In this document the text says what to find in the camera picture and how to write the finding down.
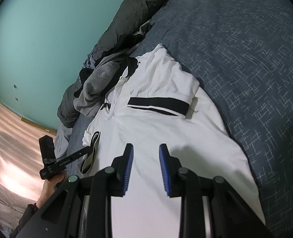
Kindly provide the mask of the left forearm black sleeve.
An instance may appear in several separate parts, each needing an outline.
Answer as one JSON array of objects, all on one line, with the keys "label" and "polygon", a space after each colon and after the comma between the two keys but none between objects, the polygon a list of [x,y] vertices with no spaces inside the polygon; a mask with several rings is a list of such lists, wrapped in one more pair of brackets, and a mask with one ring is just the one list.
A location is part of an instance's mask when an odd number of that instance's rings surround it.
[{"label": "left forearm black sleeve", "polygon": [[34,204],[29,204],[22,217],[19,220],[19,224],[17,225],[17,227],[10,233],[9,237],[10,238],[15,238],[18,233],[22,230],[22,228],[24,228],[25,224],[31,219],[31,217],[37,212],[38,207],[36,205],[36,203]]}]

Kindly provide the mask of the person's left hand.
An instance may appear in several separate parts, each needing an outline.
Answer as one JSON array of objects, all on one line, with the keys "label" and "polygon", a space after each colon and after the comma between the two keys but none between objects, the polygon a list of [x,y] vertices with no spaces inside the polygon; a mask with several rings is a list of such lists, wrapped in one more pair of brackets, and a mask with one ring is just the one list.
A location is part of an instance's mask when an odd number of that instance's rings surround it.
[{"label": "person's left hand", "polygon": [[61,172],[51,179],[46,179],[43,184],[43,189],[41,195],[36,202],[36,207],[40,209],[47,200],[54,194],[55,187],[58,183],[62,182],[65,179],[65,173]]}]

